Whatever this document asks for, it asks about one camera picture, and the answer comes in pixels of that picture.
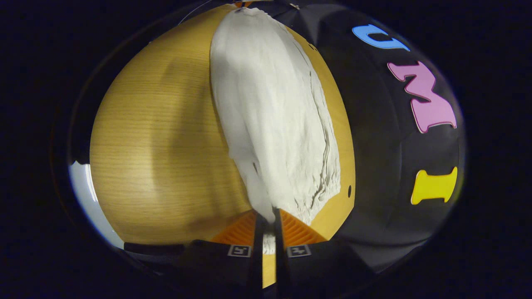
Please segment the white jeans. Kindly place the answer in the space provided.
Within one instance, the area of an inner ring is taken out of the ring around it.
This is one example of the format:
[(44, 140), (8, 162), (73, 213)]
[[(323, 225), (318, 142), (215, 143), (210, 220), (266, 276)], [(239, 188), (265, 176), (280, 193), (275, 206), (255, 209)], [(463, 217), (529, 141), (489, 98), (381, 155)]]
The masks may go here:
[(237, 8), (210, 47), (215, 107), (252, 208), (310, 225), (340, 192), (340, 152), (318, 74), (285, 25)]

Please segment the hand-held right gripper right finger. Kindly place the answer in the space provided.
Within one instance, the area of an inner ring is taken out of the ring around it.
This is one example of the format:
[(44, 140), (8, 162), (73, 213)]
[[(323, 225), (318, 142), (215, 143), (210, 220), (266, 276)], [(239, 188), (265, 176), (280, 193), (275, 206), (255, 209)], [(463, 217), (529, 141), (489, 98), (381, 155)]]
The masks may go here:
[(346, 299), (376, 279), (348, 242), (326, 240), (282, 209), (274, 214), (279, 299)]

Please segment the black backdrop cloth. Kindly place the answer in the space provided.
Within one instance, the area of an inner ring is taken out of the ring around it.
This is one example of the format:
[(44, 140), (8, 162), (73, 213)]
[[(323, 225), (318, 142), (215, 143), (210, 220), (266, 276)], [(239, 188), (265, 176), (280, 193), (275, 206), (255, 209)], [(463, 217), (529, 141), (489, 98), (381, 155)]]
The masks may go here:
[(461, 193), (466, 131), (452, 87), (412, 42), (336, 0), (236, 0), (305, 38), (339, 88), (354, 145), (354, 208), (335, 233), (375, 272), (443, 227)]

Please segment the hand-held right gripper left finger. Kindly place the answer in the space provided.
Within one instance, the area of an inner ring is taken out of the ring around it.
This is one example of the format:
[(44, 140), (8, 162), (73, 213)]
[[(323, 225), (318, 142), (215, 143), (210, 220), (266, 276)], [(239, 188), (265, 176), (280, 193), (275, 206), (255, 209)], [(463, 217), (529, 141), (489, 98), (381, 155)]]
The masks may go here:
[(256, 299), (262, 291), (264, 220), (241, 214), (211, 240), (194, 240), (175, 262), (175, 283), (190, 299)]

